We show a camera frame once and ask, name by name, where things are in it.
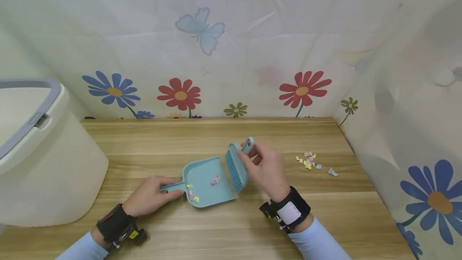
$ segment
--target wooden table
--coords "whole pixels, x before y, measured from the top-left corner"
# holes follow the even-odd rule
[[[227,145],[247,136],[283,152],[289,183],[353,259],[414,259],[332,118],[85,120],[83,125],[109,158],[93,208],[71,224],[6,228],[0,259],[54,259],[144,178],[180,176],[186,163],[211,156],[223,160]],[[295,160],[307,150],[317,154],[321,170],[308,171]],[[258,210],[266,200],[252,182],[238,200],[210,208],[177,200],[138,221],[148,242],[125,243],[109,259],[301,259],[277,222]]]

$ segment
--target red flower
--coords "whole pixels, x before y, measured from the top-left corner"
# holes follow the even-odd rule
[[[165,95],[160,95],[157,97],[158,100],[167,102],[167,107],[178,106],[180,111],[185,111],[189,109],[195,109],[195,104],[201,103],[201,100],[198,99],[199,92],[201,91],[198,87],[191,87],[193,81],[187,79],[181,86],[181,81],[179,78],[172,78],[170,80],[170,87],[164,85],[159,87],[159,91]]]
[[[311,71],[305,72],[305,75],[303,75],[301,72],[298,72],[295,75],[295,84],[297,84],[296,86],[288,83],[281,84],[279,90],[288,92],[279,96],[280,100],[288,99],[284,103],[285,106],[292,103],[290,107],[296,108],[300,104],[300,101],[302,101],[304,106],[310,106],[313,103],[310,95],[321,97],[327,94],[327,90],[319,88],[329,85],[332,80],[325,79],[319,83],[316,83],[318,80],[320,80],[324,72],[318,71],[313,75],[313,77],[311,77],[311,74]]]

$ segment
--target trash can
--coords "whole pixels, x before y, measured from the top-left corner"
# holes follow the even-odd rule
[[[0,223],[70,223],[93,205],[108,160],[68,105],[55,80],[0,80]]]

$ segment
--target brush handle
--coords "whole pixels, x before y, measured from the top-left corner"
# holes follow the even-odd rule
[[[185,181],[181,181],[181,182],[176,183],[176,184],[171,184],[171,185],[160,187],[160,190],[161,191],[167,191],[167,192],[171,192],[171,191],[174,191],[174,190],[183,190],[185,192],[188,192],[188,189],[186,189],[186,182]]]
[[[250,151],[253,149],[253,145],[255,145],[255,141],[253,140],[253,138],[251,136],[249,136],[244,145],[242,146],[242,149],[241,151],[244,153],[244,154],[249,154]]]

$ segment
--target blue brush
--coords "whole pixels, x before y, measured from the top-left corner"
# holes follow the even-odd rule
[[[239,159],[239,156],[237,156],[237,150],[241,150],[243,153],[249,154],[253,149],[254,144],[255,141],[251,136],[249,136],[242,148],[234,143],[228,145],[228,153],[225,155],[225,162],[228,167],[228,171],[230,172],[234,190],[237,194],[242,191],[249,180],[249,172],[247,172],[244,164]]]

